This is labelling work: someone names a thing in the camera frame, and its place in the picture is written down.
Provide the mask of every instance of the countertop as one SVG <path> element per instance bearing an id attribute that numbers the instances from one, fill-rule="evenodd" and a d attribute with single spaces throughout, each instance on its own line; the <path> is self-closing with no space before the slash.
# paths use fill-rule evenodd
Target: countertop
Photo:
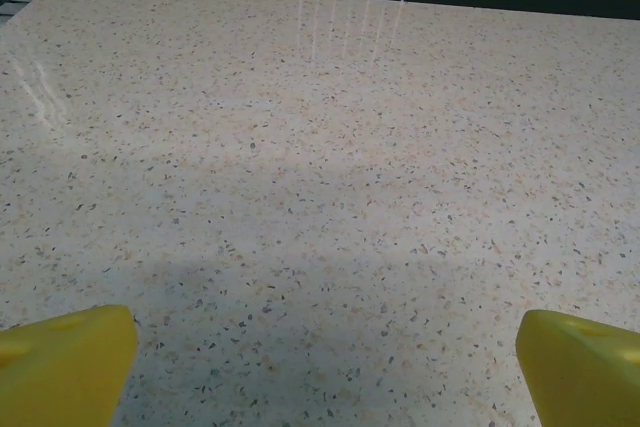
<path id="1" fill-rule="evenodd" d="M 0 327 L 127 304 L 114 426 L 537 426 L 514 339 L 640 328 L 640 22 L 34 0 L 0 30 Z"/>

